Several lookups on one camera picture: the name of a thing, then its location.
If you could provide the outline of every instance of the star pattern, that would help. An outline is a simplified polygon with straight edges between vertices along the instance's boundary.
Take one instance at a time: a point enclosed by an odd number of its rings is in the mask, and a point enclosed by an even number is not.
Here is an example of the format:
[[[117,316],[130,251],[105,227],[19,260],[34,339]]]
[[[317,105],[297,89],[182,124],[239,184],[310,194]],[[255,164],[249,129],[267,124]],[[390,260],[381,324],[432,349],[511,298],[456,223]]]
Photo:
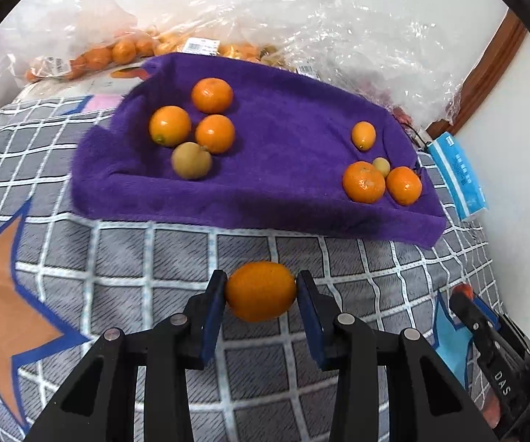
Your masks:
[[[30,203],[0,227],[0,397],[25,428],[18,368],[88,340],[18,283],[15,258]]]
[[[443,295],[437,295],[435,321],[433,323],[435,352],[446,363],[460,384],[468,388],[466,363],[472,333],[462,322],[455,324],[450,317]]]

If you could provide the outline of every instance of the triangular cutout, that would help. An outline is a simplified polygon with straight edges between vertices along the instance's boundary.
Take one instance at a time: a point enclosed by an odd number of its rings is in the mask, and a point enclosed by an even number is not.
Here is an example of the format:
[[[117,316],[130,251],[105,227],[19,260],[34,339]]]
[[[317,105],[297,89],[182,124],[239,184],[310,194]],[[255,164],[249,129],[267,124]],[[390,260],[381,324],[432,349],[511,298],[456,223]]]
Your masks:
[[[427,357],[421,357],[422,377],[425,379],[426,395],[429,399],[429,410],[435,417],[461,411],[461,402],[452,392]]]
[[[103,358],[96,358],[75,382],[72,390],[60,406],[61,410],[90,417],[95,408],[95,398],[97,397],[99,380],[103,369]]]

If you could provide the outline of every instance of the orange star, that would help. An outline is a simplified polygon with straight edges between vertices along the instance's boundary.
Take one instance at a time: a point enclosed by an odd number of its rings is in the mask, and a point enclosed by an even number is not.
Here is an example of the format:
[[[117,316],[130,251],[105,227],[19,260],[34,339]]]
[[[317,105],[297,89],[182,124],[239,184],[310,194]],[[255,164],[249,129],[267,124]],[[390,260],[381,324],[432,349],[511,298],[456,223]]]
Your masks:
[[[20,289],[14,280],[14,254],[29,204],[30,201],[0,229],[0,397],[21,425],[25,425],[25,417],[17,383],[17,367],[20,363],[14,357],[25,355],[66,335],[62,324],[51,322],[57,316],[50,317],[48,314],[46,317],[42,308],[50,312],[49,309],[35,298],[30,301],[26,294],[22,296],[21,293],[27,291]],[[83,340],[73,342],[80,344]],[[52,352],[48,350],[47,354],[40,354],[36,360],[67,348],[58,347],[58,344],[53,346],[56,347]],[[25,357],[19,359],[23,359],[21,364],[27,363]]]

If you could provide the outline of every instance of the red object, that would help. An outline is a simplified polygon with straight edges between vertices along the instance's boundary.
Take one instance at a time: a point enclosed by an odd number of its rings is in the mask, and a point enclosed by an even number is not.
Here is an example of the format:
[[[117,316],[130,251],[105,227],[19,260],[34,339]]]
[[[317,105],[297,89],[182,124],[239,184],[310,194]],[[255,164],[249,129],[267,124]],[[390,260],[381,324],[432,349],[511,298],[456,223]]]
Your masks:
[[[474,289],[472,289],[472,286],[470,286],[469,284],[458,284],[451,290],[451,292],[452,294],[456,292],[462,292],[469,300],[472,301],[474,299]]]

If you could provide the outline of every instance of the plaid bedsheet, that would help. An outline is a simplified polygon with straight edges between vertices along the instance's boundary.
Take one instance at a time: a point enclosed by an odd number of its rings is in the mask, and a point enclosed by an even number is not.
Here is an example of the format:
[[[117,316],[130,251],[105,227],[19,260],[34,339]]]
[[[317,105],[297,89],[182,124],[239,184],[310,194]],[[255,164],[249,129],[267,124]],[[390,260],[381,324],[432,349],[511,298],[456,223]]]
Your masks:
[[[111,326],[126,333],[148,329],[203,291],[214,269],[230,274],[253,260],[277,261],[293,272],[308,269],[343,311],[390,332],[416,327],[429,341],[438,291],[449,299],[451,288],[467,281],[494,309],[502,309],[484,232],[459,221],[427,154],[418,157],[449,221],[431,250],[276,230],[89,220],[71,211],[70,162],[79,138],[92,125],[107,125],[113,110],[78,113],[81,100],[48,99],[0,110],[0,226],[33,198],[17,252],[19,283],[92,340]],[[27,426],[90,344],[19,368]],[[487,386],[475,356],[468,358],[468,374],[481,406]],[[137,441],[144,375],[141,368]],[[385,440],[383,368],[379,377],[379,433]],[[213,362],[202,372],[188,372],[195,440],[326,440],[336,385],[337,374],[320,372],[310,359],[296,304],[278,319],[257,324],[243,323],[227,310]],[[1,440],[22,440],[25,429],[0,396]]]

